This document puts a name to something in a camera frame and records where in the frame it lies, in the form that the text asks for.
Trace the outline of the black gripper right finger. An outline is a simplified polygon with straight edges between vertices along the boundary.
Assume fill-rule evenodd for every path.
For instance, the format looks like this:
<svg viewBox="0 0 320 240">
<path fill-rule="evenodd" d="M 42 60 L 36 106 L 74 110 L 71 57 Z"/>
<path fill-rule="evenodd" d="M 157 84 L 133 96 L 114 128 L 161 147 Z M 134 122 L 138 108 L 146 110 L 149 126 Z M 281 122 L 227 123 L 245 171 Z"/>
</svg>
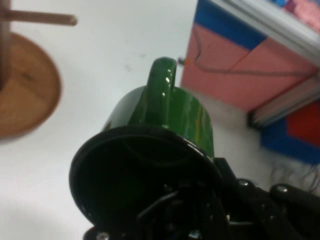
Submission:
<svg viewBox="0 0 320 240">
<path fill-rule="evenodd" d="M 215 164 L 223 179 L 222 205 L 241 239 L 318 240 L 320 198 L 289 184 L 269 191 L 251 181 L 236 178 L 225 158 Z"/>
</svg>

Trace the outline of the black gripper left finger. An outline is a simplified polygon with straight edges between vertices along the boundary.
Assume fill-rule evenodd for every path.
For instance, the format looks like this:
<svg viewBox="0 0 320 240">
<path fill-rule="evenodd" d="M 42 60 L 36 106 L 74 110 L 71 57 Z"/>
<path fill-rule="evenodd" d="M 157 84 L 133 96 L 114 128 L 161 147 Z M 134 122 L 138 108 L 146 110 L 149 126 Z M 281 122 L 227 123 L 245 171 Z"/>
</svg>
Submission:
<svg viewBox="0 0 320 240">
<path fill-rule="evenodd" d="M 140 240 L 227 240 L 229 221 L 215 190 L 203 182 L 180 185 L 136 217 Z"/>
</svg>

